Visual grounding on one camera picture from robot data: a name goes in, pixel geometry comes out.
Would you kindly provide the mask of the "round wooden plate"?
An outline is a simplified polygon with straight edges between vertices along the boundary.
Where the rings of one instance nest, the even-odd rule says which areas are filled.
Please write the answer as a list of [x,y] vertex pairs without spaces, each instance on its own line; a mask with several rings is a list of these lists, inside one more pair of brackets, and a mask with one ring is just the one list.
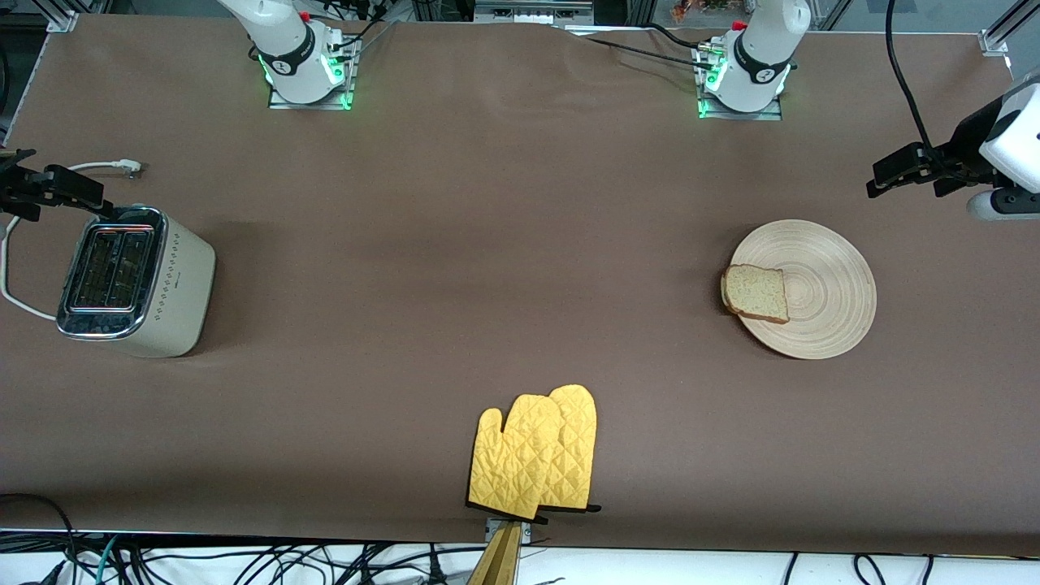
[[869,264],[847,238],[820,223],[765,223],[736,245],[730,262],[783,273],[790,321],[739,316],[766,348],[821,360],[842,355],[868,334],[878,303]]

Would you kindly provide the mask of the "slice of brown bread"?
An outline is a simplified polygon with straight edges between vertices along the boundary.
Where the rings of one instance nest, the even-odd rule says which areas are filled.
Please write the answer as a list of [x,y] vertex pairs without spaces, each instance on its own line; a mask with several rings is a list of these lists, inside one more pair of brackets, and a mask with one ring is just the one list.
[[721,274],[721,299],[732,313],[769,323],[789,323],[785,275],[780,269],[731,264]]

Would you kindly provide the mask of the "cream and chrome toaster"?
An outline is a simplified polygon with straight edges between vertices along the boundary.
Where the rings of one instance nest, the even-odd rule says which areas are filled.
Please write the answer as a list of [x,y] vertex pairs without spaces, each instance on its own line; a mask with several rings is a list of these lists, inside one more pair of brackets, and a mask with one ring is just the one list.
[[133,357],[183,356],[202,333],[215,266],[212,245],[167,212],[116,206],[83,226],[57,329]]

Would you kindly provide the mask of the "grey metal box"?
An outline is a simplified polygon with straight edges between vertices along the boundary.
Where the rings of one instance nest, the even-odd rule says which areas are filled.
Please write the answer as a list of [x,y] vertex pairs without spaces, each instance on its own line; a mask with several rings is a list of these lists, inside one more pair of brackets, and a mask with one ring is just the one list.
[[593,0],[474,0],[472,22],[592,26]]

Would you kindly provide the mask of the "brown table cover mat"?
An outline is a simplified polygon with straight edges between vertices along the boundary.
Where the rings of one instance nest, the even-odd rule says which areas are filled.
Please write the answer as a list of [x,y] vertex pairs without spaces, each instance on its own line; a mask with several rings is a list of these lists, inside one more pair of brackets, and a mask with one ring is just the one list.
[[[577,383],[601,511],[551,514],[554,546],[1040,555],[1040,222],[866,196],[915,137],[883,37],[805,37],[779,122],[700,119],[678,63],[541,25],[397,24],[349,111],[270,110],[248,47],[175,16],[48,41],[12,147],[140,160],[107,195],[218,270],[176,359],[0,299],[0,493],[83,530],[477,540],[480,413]],[[723,304],[784,219],[869,264],[842,355]]]

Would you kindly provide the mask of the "yellow quilted oven mitt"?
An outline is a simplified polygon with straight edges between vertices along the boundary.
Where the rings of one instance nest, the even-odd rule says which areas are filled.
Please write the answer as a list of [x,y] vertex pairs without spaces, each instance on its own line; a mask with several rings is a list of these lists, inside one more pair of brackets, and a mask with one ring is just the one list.
[[593,396],[571,384],[552,390],[550,399],[561,412],[561,428],[546,488],[539,507],[547,510],[598,514],[590,502],[597,414]]
[[466,504],[535,522],[558,446],[560,407],[549,396],[521,395],[505,414],[484,410],[473,440]]

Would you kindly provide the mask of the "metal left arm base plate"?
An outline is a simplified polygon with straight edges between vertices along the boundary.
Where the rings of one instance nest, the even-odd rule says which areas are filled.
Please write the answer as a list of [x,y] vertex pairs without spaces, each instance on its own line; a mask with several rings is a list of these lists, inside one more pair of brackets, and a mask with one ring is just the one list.
[[728,59],[721,50],[709,50],[706,45],[691,50],[697,83],[698,116],[700,119],[732,119],[732,121],[780,121],[782,107],[780,93],[791,67],[784,67],[779,75],[764,70],[768,82],[761,83],[744,71],[740,63]]

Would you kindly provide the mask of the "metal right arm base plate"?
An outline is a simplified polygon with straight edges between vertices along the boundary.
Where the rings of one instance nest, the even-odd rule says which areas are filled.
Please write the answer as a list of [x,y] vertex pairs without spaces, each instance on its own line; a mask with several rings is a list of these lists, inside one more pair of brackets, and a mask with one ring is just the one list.
[[348,49],[333,51],[322,58],[323,77],[320,81],[328,88],[322,99],[297,103],[286,99],[271,84],[270,74],[265,73],[265,81],[270,85],[268,107],[271,110],[298,111],[350,111],[354,90],[356,88],[359,63],[361,62],[361,45],[350,45]]

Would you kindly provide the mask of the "small metal clamp bracket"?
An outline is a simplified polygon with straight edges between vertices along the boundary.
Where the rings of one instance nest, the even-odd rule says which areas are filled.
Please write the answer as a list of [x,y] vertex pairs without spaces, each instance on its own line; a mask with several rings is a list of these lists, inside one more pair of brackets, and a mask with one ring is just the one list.
[[509,528],[514,523],[520,526],[520,544],[527,546],[532,541],[532,529],[529,522],[513,522],[508,518],[488,518],[484,522],[484,542],[490,544],[493,537],[500,531]]

